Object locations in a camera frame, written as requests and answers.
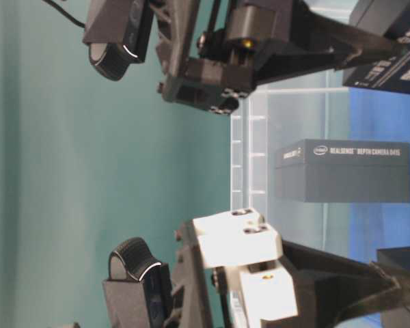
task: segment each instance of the black cable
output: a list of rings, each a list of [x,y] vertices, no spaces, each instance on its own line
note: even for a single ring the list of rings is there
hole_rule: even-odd
[[[82,23],[81,21],[77,20],[75,17],[71,16],[63,7],[58,5],[56,2],[52,0],[41,0],[48,5],[51,5],[53,8],[55,8],[61,15],[65,16],[71,23],[75,24],[76,26],[82,27],[83,29],[85,28],[85,24]]]

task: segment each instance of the black plastic part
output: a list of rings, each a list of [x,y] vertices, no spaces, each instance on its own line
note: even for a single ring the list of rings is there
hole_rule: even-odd
[[[129,62],[121,56],[116,44],[108,44],[105,53],[99,60],[92,58],[92,49],[89,49],[91,65],[104,77],[112,81],[119,81],[126,73]]]
[[[410,247],[379,249],[378,262],[392,268],[410,271]],[[410,328],[410,305],[381,314],[383,328]]]
[[[164,328],[212,328],[204,265],[193,222],[184,223],[179,232],[182,247],[172,274],[173,310]]]
[[[150,253],[149,247],[142,238],[131,238],[121,243],[109,256],[109,279],[113,279],[111,261],[118,258],[124,265],[129,276],[135,281],[141,281],[149,268],[161,265]]]
[[[92,0],[83,42],[109,44],[102,61],[90,62],[102,76],[120,80],[129,64],[146,60],[153,12],[148,0]]]
[[[171,310],[168,267],[151,270],[141,282],[103,282],[109,320],[115,328],[161,328]]]
[[[299,315],[263,328],[331,328],[348,319],[410,304],[410,272],[362,264],[284,242],[279,261],[292,275]]]
[[[402,51],[396,42],[312,13],[300,0],[231,0],[225,29],[210,26],[198,42],[200,59],[189,57],[200,0],[150,0],[160,42],[156,48],[169,102],[229,114],[225,97],[252,93],[257,85],[330,68],[372,63]]]

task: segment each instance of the green backdrop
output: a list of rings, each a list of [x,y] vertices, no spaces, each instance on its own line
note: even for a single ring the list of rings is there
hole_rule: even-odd
[[[88,4],[65,6],[84,20]],[[119,242],[142,236],[172,264],[182,221],[229,208],[229,120],[156,94],[155,26],[118,83],[81,37],[41,1],[0,0],[0,328],[108,327]]]

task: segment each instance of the camera box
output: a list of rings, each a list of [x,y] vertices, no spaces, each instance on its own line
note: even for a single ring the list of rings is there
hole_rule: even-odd
[[[300,202],[410,202],[410,145],[304,139],[278,150],[276,183]]]
[[[410,271],[410,247],[379,249],[377,258],[381,264]],[[381,322],[384,328],[410,328],[410,306],[382,313]]]
[[[406,44],[409,51],[371,65],[348,69],[343,84],[410,94],[410,0],[360,0],[351,14],[350,24]]]

